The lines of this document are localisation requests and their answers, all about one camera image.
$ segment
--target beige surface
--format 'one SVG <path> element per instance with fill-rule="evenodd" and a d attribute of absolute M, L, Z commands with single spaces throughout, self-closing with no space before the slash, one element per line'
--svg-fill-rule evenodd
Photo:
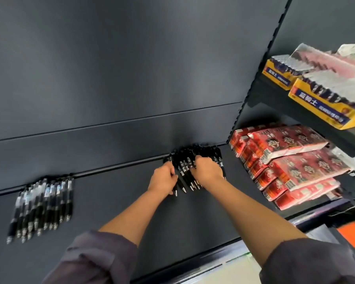
<path fill-rule="evenodd" d="M 230 262 L 223 263 L 212 272 L 207 272 L 197 281 L 197 284 L 260 284 L 261 268 L 251 254 L 241 256 Z"/>

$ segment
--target yellow box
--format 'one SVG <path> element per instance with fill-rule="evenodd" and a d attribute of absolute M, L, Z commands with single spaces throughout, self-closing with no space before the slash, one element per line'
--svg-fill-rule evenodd
<path fill-rule="evenodd" d="M 262 74 L 268 77 L 275 84 L 284 90 L 290 90 L 298 76 L 293 76 L 289 71 L 281 72 L 275 68 L 274 63 L 269 59 L 264 66 Z"/>
<path fill-rule="evenodd" d="M 330 103 L 316 95 L 302 79 L 294 82 L 288 96 L 337 129 L 355 127 L 355 109 L 344 103 Z"/>

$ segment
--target pile of black pens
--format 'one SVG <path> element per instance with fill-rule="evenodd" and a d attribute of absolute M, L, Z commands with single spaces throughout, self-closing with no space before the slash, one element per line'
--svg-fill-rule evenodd
<path fill-rule="evenodd" d="M 10 221 L 7 244 L 16 238 L 22 243 L 46 230 L 56 230 L 72 215 L 73 178 L 62 177 L 48 182 L 46 178 L 29 185 L 16 199 Z"/>
<path fill-rule="evenodd" d="M 173 188 L 175 196 L 178 196 L 178 189 L 181 189 L 186 193 L 186 189 L 188 188 L 192 191 L 202 188 L 190 172 L 190 169 L 195 167 L 194 159 L 196 158 L 196 155 L 210 157 L 221 167 L 222 174 L 226 179 L 225 168 L 222 163 L 221 150 L 217 146 L 192 145 L 189 147 L 183 147 L 174 150 L 169 156 L 163 159 L 163 163 L 171 161 L 175 167 L 175 170 L 178 170 L 181 176 L 181 179 L 179 178 L 177 180 L 177 183 Z"/>

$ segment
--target gray shirt sleeve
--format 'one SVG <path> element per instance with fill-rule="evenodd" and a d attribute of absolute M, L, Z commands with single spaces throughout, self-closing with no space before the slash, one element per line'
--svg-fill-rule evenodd
<path fill-rule="evenodd" d="M 121 235 L 89 231 L 75 238 L 43 284 L 128 284 L 137 246 Z"/>
<path fill-rule="evenodd" d="M 271 253 L 259 276 L 262 284 L 353 284 L 355 258 L 344 245 L 295 239 Z"/>

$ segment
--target person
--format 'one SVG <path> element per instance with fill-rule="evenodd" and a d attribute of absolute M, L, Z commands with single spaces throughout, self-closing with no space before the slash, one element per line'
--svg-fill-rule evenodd
<path fill-rule="evenodd" d="M 227 182 L 210 158 L 197 156 L 195 164 L 192 175 L 227 211 L 262 267 L 263 284 L 355 283 L 355 259 L 346 246 L 307 238 Z M 76 237 L 43 284 L 129 283 L 145 229 L 177 179 L 171 162 L 157 168 L 147 191 L 132 205 L 99 231 Z"/>

